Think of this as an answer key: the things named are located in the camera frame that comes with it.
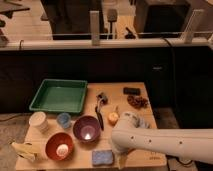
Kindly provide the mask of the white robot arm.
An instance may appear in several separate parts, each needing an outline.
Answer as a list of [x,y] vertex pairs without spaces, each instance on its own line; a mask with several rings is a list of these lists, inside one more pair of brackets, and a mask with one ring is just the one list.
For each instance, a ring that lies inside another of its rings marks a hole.
[[121,114],[111,132],[115,154],[142,149],[213,164],[213,129],[147,129],[140,119],[133,112]]

